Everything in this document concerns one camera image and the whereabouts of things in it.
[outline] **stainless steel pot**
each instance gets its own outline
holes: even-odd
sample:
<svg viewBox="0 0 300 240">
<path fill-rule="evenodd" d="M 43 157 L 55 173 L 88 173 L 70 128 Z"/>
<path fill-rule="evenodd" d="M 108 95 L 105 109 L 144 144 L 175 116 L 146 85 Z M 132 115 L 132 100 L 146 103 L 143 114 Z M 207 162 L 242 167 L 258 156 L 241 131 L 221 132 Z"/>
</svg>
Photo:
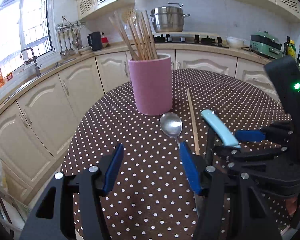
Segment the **stainless steel pot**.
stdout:
<svg viewBox="0 0 300 240">
<path fill-rule="evenodd" d="M 150 19 L 156 33 L 181 32 L 183 31 L 184 18 L 190 16 L 190 14 L 183 13 L 182 3 L 171 2 L 168 4 L 178 4 L 180 7 L 162 6 L 151 10 Z"/>
</svg>

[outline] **light blue knife handle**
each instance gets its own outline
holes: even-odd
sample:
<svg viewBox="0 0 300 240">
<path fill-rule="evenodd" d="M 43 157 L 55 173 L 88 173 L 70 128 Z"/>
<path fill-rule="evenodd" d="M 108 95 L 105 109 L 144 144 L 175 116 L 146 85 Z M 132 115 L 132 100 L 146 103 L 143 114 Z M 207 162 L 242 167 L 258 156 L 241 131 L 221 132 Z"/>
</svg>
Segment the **light blue knife handle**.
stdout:
<svg viewBox="0 0 300 240">
<path fill-rule="evenodd" d="M 215 114 L 212 113 L 210 109 L 203 110 L 201 112 L 201 116 L 220 137 L 224 146 L 241 148 L 235 136 L 223 124 L 223 122 Z"/>
</svg>

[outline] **polka dot tablecloth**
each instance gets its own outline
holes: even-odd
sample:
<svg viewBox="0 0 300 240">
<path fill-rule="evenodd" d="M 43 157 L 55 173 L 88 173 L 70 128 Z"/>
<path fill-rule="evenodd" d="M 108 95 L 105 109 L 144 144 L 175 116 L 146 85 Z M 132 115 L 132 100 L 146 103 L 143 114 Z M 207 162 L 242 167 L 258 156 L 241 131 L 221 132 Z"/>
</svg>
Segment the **polka dot tablecloth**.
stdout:
<svg viewBox="0 0 300 240">
<path fill-rule="evenodd" d="M 204 109 L 214 108 L 231 131 L 258 129 L 272 120 L 288 120 L 283 108 L 258 88 L 218 73 L 185 69 L 173 71 L 173 108 L 183 122 L 180 141 L 194 152 L 191 116 L 186 89 L 189 88 L 197 122 L 200 153 L 205 154 L 207 125 L 200 117 Z M 86 113 L 76 130 L 62 164 L 66 175 L 78 174 L 98 165 L 102 155 L 112 153 L 118 142 L 124 145 L 124 158 L 114 189 L 101 198 L 101 205 L 112 239 L 188 239 L 198 216 L 177 143 L 160 130 L 160 116 L 145 116 L 136 109 L 131 82 L 104 95 Z M 264 141 L 242 145 L 245 151 L 277 145 Z M 218 169 L 226 162 L 214 156 Z M 274 212 L 279 230 L 290 217 L 283 200 L 265 196 Z M 220 239 L 225 239 L 230 213 L 225 195 Z M 80 222 L 80 203 L 74 194 L 74 221 L 84 237 Z"/>
</svg>

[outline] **metal spoon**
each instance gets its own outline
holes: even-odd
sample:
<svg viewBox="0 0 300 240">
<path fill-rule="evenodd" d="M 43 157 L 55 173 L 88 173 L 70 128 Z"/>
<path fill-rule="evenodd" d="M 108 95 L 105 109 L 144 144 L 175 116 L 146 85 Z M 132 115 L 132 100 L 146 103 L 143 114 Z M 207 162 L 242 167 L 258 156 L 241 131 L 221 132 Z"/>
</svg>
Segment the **metal spoon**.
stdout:
<svg viewBox="0 0 300 240">
<path fill-rule="evenodd" d="M 63 40 L 65 41 L 65 45 L 66 45 L 66 57 L 69 57 L 70 54 L 69 54 L 69 50 L 67 49 L 67 43 L 66 43 L 66 35 L 65 35 L 65 31 L 62 32 L 62 36 L 63 36 Z"/>
<path fill-rule="evenodd" d="M 61 38 L 60 38 L 60 32 L 58 32 L 58 37 L 59 37 L 59 43 L 60 43 L 60 48 L 61 48 L 60 55 L 61 55 L 61 58 L 62 58 L 62 59 L 65 59 L 65 58 L 66 58 L 66 52 L 62 49 Z"/>
<path fill-rule="evenodd" d="M 83 49 L 84 46 L 82 46 L 81 33 L 78 30 L 78 28 L 76 29 L 76 33 L 77 33 L 77 37 L 78 37 L 78 49 Z"/>
<path fill-rule="evenodd" d="M 182 121 L 174 113 L 165 113 L 160 118 L 160 128 L 170 138 L 174 138 L 180 148 L 180 142 L 178 136 L 182 131 Z"/>
<path fill-rule="evenodd" d="M 72 35 L 72 45 L 77 48 L 78 47 L 78 38 L 74 34 L 73 29 L 71 29 L 71 35 Z"/>
<path fill-rule="evenodd" d="M 75 51 L 74 51 L 74 49 L 72 49 L 72 47 L 71 47 L 71 41 L 70 41 L 69 30 L 67 30 L 67 36 L 68 36 L 69 44 L 70 44 L 69 54 L 72 56 L 72 55 L 75 54 Z"/>
</svg>

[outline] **utensil rack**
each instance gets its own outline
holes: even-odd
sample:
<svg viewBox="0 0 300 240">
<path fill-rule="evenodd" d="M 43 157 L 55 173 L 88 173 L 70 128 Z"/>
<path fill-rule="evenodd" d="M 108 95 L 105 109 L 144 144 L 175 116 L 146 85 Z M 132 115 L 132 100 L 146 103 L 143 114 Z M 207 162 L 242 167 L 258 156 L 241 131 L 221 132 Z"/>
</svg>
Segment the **utensil rack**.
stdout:
<svg viewBox="0 0 300 240">
<path fill-rule="evenodd" d="M 78 28 L 81 26 L 84 26 L 86 24 L 86 22 L 83 21 L 75 21 L 75 22 L 69 22 L 65 16 L 62 17 L 62 24 L 57 24 L 56 25 L 56 29 L 58 32 L 60 31 L 64 31 L 64 30 L 69 30 L 72 28 Z"/>
</svg>

